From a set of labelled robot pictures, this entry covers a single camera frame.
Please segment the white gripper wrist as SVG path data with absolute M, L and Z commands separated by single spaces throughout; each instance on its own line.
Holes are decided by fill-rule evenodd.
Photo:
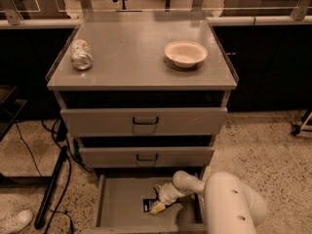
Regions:
M 169 182 L 163 185 L 154 185 L 154 190 L 158 193 L 159 201 L 156 201 L 150 209 L 152 215 L 156 215 L 166 209 L 166 206 L 173 204 L 182 194 Z

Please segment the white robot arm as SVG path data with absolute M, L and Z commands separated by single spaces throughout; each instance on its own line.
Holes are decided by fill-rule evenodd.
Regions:
M 150 213 L 156 215 L 177 199 L 197 194 L 203 198 L 208 234 L 256 234 L 267 216 L 267 206 L 259 193 L 227 172 L 217 172 L 205 181 L 184 171 L 173 180 L 155 185 L 158 199 Z

